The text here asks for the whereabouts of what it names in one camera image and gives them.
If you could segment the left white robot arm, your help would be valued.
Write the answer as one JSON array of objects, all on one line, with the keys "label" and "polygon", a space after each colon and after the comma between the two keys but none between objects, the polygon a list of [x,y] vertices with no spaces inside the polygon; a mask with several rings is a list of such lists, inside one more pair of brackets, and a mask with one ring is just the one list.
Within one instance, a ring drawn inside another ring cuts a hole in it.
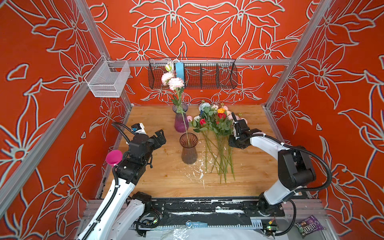
[{"label": "left white robot arm", "polygon": [[106,162],[111,166],[114,179],[95,215],[77,237],[79,240],[121,240],[132,225],[139,226],[139,218],[151,208],[151,196],[130,194],[137,186],[147,167],[152,167],[153,152],[166,144],[163,130],[148,136],[142,123],[130,128],[114,122],[113,127],[126,140],[128,151],[113,150]]}]

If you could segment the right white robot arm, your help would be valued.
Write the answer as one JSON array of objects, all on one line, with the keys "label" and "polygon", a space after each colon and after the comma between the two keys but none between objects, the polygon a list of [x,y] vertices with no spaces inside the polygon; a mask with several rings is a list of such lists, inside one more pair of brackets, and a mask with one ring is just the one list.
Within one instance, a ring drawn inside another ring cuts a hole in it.
[{"label": "right white robot arm", "polygon": [[[332,171],[322,158],[301,146],[285,144],[258,129],[251,130],[244,119],[234,119],[229,145],[238,149],[256,147],[278,162],[278,180],[259,196],[257,209],[263,216],[274,213],[281,203],[287,202],[295,194],[324,190],[332,183]],[[317,178],[311,158],[323,166],[327,175],[325,183],[314,188],[307,187]]]}]

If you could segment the pink flower stem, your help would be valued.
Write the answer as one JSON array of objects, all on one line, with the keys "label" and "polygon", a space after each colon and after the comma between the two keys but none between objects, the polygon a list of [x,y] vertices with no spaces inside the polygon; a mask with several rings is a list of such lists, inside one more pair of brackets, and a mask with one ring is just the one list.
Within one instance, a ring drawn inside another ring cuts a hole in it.
[{"label": "pink flower stem", "polygon": [[170,91],[173,91],[172,103],[178,107],[177,112],[183,113],[181,103],[183,100],[183,92],[185,89],[185,82],[180,78],[177,78],[175,71],[175,61],[168,60],[165,65],[166,72],[162,75],[162,85],[168,87]]}]

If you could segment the brown glass vase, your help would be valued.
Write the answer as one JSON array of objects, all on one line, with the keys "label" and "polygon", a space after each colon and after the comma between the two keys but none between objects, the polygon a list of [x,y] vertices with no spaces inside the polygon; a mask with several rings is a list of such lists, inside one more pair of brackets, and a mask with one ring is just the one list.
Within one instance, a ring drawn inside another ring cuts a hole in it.
[{"label": "brown glass vase", "polygon": [[182,161],[187,165],[192,165],[197,161],[198,153],[196,146],[198,137],[192,133],[185,133],[180,137],[180,145],[182,146]]}]

